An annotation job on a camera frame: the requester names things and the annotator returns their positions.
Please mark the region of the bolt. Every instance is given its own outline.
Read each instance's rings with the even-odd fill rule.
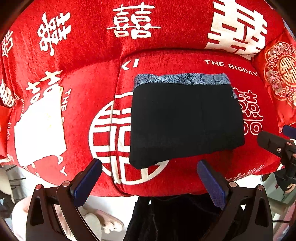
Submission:
[[[70,185],[70,182],[69,181],[64,181],[63,182],[63,187],[65,188],[65,187],[68,187]]]
[[[231,186],[232,188],[236,188],[237,187],[237,183],[236,182],[230,182],[229,186]]]
[[[39,190],[39,189],[41,189],[41,188],[42,188],[42,185],[41,185],[41,184],[38,184],[38,185],[35,187],[36,190]]]
[[[260,191],[263,191],[263,190],[264,190],[264,186],[262,186],[262,185],[258,185],[258,189],[259,189]]]

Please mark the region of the blue gripper pad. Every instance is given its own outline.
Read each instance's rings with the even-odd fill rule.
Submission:
[[[93,159],[86,169],[73,179],[70,193],[73,196],[75,207],[81,207],[85,204],[102,170],[102,162],[99,159]]]
[[[283,134],[287,137],[293,138],[296,140],[296,128],[284,125]]]
[[[226,205],[226,198],[229,194],[227,181],[222,175],[213,170],[206,160],[197,164],[197,173],[209,193],[214,205],[223,210]]]

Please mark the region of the gray floral fabric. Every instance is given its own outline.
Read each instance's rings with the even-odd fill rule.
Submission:
[[[180,85],[230,85],[230,80],[226,74],[166,74],[157,76],[154,74],[138,74],[134,80],[134,88],[148,83],[168,83]]]

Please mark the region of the black cable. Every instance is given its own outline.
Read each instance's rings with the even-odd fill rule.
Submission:
[[[272,220],[273,223],[290,223],[290,221],[286,220]]]

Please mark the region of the hand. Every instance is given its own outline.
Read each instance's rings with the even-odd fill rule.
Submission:
[[[291,184],[288,186],[288,190],[285,191],[285,194],[288,194],[288,193],[292,192],[292,191],[294,190],[295,187],[296,187],[296,184],[291,183]]]

